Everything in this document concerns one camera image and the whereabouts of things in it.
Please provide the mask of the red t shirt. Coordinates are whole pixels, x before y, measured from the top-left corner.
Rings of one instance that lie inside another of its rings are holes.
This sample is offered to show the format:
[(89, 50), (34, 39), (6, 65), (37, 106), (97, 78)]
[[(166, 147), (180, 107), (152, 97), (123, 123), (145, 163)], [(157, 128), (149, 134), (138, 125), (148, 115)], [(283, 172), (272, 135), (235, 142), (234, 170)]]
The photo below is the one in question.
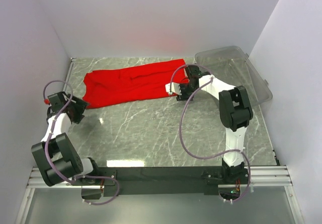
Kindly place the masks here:
[(94, 70), (84, 78), (83, 100), (88, 109), (168, 97), (165, 85), (183, 59), (155, 62), (122, 69)]

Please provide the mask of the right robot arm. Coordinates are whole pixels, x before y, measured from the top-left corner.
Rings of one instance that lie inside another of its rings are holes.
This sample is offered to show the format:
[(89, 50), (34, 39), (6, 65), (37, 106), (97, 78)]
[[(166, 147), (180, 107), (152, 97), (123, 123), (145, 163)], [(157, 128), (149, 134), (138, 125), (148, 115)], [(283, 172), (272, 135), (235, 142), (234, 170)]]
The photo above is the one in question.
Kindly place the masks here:
[(179, 84), (171, 78), (166, 85), (168, 94), (176, 94), (178, 101), (188, 104), (198, 91), (204, 91), (219, 101), (219, 117), (225, 127), (225, 151), (219, 154), (222, 157), (221, 181), (234, 183), (244, 174), (249, 175), (245, 170), (244, 142), (253, 110), (246, 88), (225, 83), (198, 64), (185, 64), (179, 69), (185, 71), (189, 81)]

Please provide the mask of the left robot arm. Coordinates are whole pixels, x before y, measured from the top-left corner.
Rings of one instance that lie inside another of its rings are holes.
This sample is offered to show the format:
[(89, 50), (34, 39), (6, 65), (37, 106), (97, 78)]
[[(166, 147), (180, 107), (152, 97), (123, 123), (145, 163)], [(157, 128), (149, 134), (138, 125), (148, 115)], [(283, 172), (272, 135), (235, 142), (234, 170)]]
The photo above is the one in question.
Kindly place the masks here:
[(56, 154), (61, 154), (61, 158), (53, 161), (53, 164), (66, 178), (83, 178), (90, 185), (98, 183), (101, 173), (97, 164), (92, 158), (81, 159), (67, 136), (71, 125), (79, 124), (85, 117), (83, 113), (87, 102), (66, 92), (58, 92), (48, 96), (45, 103), (49, 105), (46, 119), (48, 128), (42, 140), (31, 147), (45, 184), (54, 186), (64, 181), (48, 162)]

